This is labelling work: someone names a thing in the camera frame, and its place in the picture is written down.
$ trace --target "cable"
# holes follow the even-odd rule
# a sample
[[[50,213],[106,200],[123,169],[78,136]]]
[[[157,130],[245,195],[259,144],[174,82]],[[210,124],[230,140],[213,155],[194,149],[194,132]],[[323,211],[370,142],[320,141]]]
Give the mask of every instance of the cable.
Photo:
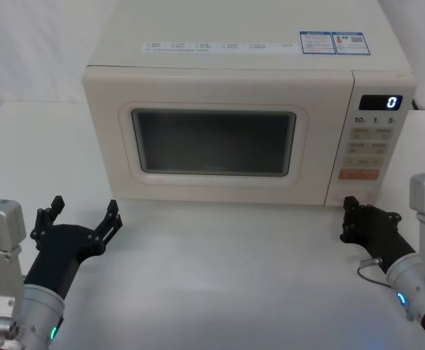
[[[375,281],[374,279],[369,279],[366,276],[364,276],[361,273],[361,270],[363,268],[367,268],[368,266],[380,266],[382,264],[382,259],[379,257],[375,257],[373,259],[366,259],[366,260],[362,260],[359,262],[359,267],[356,270],[356,273],[358,273],[358,276],[360,276],[362,279],[364,279],[365,281],[374,283],[374,284],[378,284],[379,286],[383,286],[383,287],[387,287],[387,288],[392,288],[390,287],[387,283],[383,283],[383,282],[379,282],[379,281]]]
[[[415,100],[411,101],[411,104],[412,104],[414,110],[419,111],[418,104],[416,104]]]
[[[387,283],[383,283],[383,282],[379,282],[379,281],[375,281],[375,280],[373,280],[373,279],[369,279],[369,278],[367,278],[366,276],[363,276],[363,274],[361,273],[361,270],[362,270],[362,268],[358,268],[357,270],[356,270],[356,273],[358,273],[358,276],[360,276],[362,279],[364,279],[365,281],[368,281],[368,282],[371,282],[371,283],[374,283],[374,284],[378,284],[378,285],[380,285],[380,286],[383,286],[383,287],[387,287],[387,288],[392,288],[392,287],[390,287]]]

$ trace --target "orange button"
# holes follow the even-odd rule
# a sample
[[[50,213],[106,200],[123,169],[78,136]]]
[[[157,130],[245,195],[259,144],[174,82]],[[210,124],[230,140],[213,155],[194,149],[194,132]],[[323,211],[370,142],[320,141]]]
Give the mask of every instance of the orange button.
[[[340,180],[377,180],[379,169],[341,169]]]

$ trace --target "white tabletop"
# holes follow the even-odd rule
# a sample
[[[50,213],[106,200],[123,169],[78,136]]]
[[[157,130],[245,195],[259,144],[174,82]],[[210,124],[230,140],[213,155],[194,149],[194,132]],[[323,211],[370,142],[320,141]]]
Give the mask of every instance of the white tabletop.
[[[378,205],[418,248],[408,181],[425,171],[425,112],[410,113]],[[85,104],[0,109],[0,198],[35,213],[62,195],[58,223],[94,228],[111,198]],[[425,349],[392,291],[356,275],[343,212],[316,206],[119,202],[124,227],[84,262],[52,349]],[[25,273],[37,251],[23,242]],[[377,268],[369,271],[378,279]]]

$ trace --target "microwave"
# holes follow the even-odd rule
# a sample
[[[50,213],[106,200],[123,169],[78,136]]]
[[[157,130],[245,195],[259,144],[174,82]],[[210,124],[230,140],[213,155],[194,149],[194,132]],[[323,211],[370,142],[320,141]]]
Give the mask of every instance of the microwave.
[[[120,0],[83,77],[119,199],[373,203],[416,82],[376,0]]]

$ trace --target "silver cylinder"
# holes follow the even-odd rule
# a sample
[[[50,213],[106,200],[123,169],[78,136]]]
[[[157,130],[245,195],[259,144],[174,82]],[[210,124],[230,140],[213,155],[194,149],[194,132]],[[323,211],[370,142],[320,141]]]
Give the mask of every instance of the silver cylinder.
[[[52,332],[63,316],[65,302],[53,291],[27,284],[17,318],[20,328],[16,337],[22,346],[32,350],[47,349],[52,342]]]
[[[421,322],[425,314],[425,264],[420,254],[398,259],[387,270],[386,277],[407,311],[407,318]]]

